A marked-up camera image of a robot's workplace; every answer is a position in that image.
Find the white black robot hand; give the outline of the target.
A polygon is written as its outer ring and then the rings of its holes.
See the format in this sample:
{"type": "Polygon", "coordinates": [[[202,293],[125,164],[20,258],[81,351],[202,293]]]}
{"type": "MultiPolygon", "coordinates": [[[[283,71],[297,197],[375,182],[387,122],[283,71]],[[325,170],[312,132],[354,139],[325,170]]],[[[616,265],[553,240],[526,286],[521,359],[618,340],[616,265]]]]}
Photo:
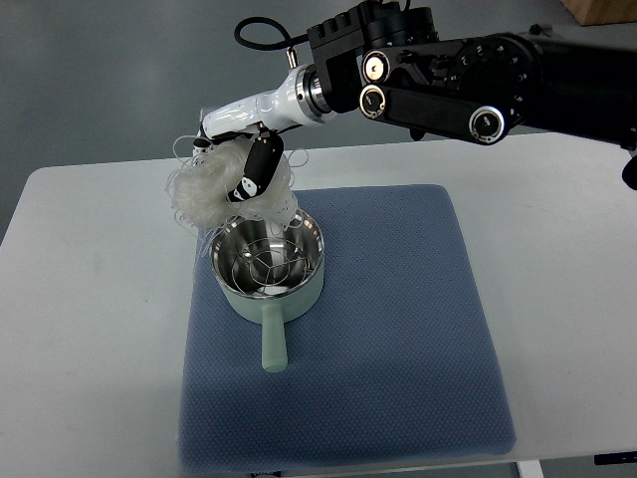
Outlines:
{"type": "Polygon", "coordinates": [[[227,193],[230,202],[244,202],[265,193],[273,180],[284,151],[282,132],[297,126],[318,126],[333,116],[316,68],[293,67],[277,89],[202,114],[194,151],[207,152],[240,136],[252,140],[242,176],[227,193]]]}

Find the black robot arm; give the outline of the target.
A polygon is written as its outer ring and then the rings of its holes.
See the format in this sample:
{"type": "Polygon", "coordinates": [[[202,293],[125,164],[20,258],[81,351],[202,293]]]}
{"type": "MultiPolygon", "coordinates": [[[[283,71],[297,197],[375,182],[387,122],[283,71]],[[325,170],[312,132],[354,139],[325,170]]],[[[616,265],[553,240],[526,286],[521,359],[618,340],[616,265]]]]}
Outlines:
{"type": "Polygon", "coordinates": [[[343,114],[490,145],[512,128],[636,147],[636,54],[539,27],[440,40],[431,11],[364,1],[311,27],[327,106],[343,114]]]}

